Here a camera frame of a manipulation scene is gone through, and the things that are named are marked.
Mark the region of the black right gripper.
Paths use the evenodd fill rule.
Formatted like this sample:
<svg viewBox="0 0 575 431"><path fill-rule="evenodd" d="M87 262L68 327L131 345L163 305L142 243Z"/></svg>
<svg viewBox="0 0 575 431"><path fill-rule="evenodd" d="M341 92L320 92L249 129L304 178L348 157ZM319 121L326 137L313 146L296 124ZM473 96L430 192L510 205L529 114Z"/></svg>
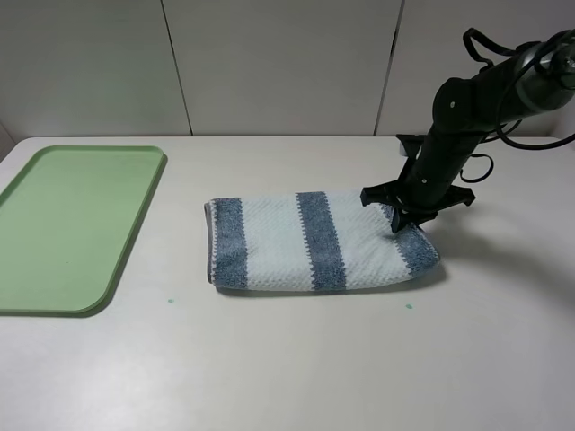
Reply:
<svg viewBox="0 0 575 431"><path fill-rule="evenodd" d="M475 150L475 136L429 132L426 136L399 135L407 161L399 177L361 190L363 206L384 204L393 209L392 232L408 224L426 223L438 212L459 204L470 206L475 195L453 184Z"/></svg>

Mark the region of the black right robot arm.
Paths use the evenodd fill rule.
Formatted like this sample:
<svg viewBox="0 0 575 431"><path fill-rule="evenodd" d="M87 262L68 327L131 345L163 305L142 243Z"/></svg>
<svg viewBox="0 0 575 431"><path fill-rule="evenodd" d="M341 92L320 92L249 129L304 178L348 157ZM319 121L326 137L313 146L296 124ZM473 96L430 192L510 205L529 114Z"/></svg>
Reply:
<svg viewBox="0 0 575 431"><path fill-rule="evenodd" d="M574 96L572 30L505 48L471 28L463 42L470 57L482 63L479 73L445 81L433 101L428 134L398 137L407 156L399 177L361 191L362 205L392 208L394 233L426 223L446 208L471 205L471 189L454 181L463 176L475 148L498 138L513 148L533 150L508 134L523 119L558 110Z"/></svg>

